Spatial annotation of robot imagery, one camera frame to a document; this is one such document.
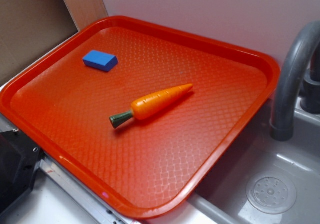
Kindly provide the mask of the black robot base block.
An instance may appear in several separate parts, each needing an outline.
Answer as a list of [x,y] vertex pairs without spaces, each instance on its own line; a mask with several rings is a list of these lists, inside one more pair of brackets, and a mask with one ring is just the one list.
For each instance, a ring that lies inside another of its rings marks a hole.
[[0,213],[3,217],[33,191],[44,154],[39,145],[17,128],[0,135]]

